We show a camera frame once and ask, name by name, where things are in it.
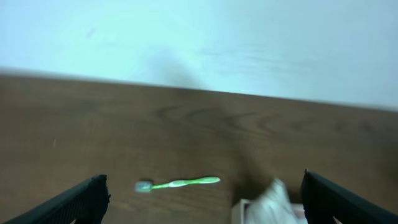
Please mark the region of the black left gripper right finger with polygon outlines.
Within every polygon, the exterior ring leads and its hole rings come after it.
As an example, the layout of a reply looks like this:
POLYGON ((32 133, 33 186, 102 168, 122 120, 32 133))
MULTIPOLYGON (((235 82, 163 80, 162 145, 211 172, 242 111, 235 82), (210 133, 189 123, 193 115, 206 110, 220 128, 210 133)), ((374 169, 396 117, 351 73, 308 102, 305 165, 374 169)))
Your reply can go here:
POLYGON ((309 224, 397 224, 397 215, 315 172, 305 171, 300 196, 309 224))

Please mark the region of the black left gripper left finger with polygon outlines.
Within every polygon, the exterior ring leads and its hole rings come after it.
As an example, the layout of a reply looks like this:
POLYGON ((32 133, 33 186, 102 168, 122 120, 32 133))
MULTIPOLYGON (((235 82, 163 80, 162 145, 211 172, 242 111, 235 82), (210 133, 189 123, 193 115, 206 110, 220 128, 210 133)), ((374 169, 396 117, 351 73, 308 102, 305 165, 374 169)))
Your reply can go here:
POLYGON ((106 181, 106 175, 95 175, 6 224, 100 224, 111 197, 106 181))

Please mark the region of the green white toothbrush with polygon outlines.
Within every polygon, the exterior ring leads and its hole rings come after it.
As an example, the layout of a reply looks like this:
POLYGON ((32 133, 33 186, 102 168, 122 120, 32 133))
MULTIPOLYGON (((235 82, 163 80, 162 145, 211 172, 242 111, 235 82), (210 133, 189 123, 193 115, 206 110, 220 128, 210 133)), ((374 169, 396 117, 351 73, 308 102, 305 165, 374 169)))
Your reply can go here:
POLYGON ((151 181, 138 181, 135 184, 135 191, 140 193, 148 193, 155 189, 167 189, 167 188, 177 188, 184 187, 186 185, 195 185, 195 184, 215 184, 220 182, 221 179, 219 177, 202 177, 199 179, 192 180, 174 180, 165 184, 155 185, 151 181))

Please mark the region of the white lotion tube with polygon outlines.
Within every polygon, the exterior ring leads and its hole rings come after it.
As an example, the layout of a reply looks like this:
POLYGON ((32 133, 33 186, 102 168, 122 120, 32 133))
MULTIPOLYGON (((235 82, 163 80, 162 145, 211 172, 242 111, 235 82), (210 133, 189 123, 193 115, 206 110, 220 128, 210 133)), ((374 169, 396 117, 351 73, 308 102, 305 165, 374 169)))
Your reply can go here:
POLYGON ((244 224, 307 223, 302 205, 292 204, 285 184, 274 179, 257 199, 250 201, 244 212, 244 224))

